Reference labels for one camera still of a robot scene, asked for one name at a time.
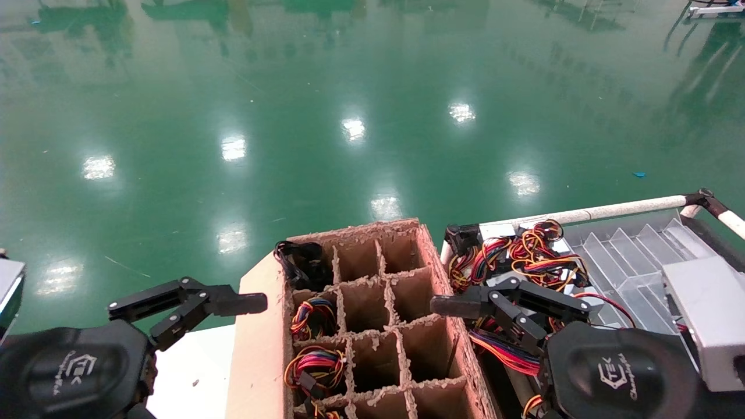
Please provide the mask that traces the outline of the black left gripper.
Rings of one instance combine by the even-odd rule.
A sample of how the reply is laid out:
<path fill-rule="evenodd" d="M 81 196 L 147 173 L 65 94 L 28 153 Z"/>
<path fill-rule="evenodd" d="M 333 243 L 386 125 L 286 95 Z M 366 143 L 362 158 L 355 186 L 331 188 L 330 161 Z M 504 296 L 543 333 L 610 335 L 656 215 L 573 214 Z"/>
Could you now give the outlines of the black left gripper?
<path fill-rule="evenodd" d="M 146 401 L 158 374 L 155 350 L 168 350 L 211 315 L 254 315 L 267 308 L 264 293 L 239 294 L 229 285 L 182 278 L 110 303 L 112 322 L 103 326 L 10 336 L 2 344 L 1 416 L 151 418 Z M 151 327 L 152 344 L 127 323 L 170 309 Z"/>

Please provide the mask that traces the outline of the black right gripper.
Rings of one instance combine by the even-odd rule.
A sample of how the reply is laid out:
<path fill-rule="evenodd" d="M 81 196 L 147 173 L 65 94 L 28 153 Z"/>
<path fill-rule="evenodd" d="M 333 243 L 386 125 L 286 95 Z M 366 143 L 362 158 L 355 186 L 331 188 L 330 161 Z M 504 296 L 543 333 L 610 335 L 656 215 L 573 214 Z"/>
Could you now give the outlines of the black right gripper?
<path fill-rule="evenodd" d="M 547 332 L 524 310 L 572 322 L 587 320 L 590 308 L 581 299 L 516 276 L 431 298 L 432 313 L 469 320 L 492 316 L 522 350 L 542 355 L 545 417 L 686 418 L 694 411 L 699 374 L 681 338 L 573 322 L 542 349 Z"/>

